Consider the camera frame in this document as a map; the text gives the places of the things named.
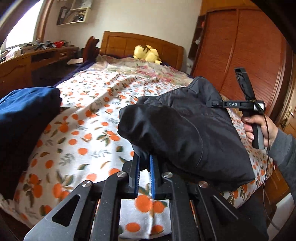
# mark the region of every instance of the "wooden desk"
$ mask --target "wooden desk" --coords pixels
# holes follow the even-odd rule
[[[0,98],[10,91],[33,87],[31,72],[46,65],[71,59],[78,47],[62,47],[25,53],[0,63]]]

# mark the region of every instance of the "wooden headboard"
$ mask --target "wooden headboard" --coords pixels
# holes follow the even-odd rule
[[[184,51],[182,46],[140,34],[105,31],[100,55],[133,56],[137,45],[152,46],[157,50],[162,62],[168,63],[177,70],[181,69]]]

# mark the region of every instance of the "red bowl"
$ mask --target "red bowl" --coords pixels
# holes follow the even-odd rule
[[[61,48],[64,44],[64,41],[54,42],[54,44],[56,45],[57,48]]]

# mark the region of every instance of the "screw head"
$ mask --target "screw head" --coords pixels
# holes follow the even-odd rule
[[[166,178],[171,178],[173,176],[173,174],[171,172],[165,172],[163,174],[163,176],[166,177]]]
[[[90,180],[85,180],[85,181],[82,182],[82,186],[83,186],[84,188],[87,188],[87,187],[89,187],[90,185],[91,185],[91,181],[90,181]]]
[[[201,188],[207,188],[209,186],[209,184],[206,181],[200,181],[200,182],[198,182],[198,185]]]
[[[126,177],[126,175],[127,175],[127,173],[124,172],[124,171],[120,171],[120,172],[117,173],[118,177]]]

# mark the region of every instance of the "gray sleeve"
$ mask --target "gray sleeve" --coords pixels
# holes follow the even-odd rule
[[[277,165],[280,165],[286,158],[292,145],[292,135],[287,135],[279,129],[276,139],[270,148],[269,155],[276,161]]]
[[[279,129],[269,154],[277,162],[296,204],[296,139]]]

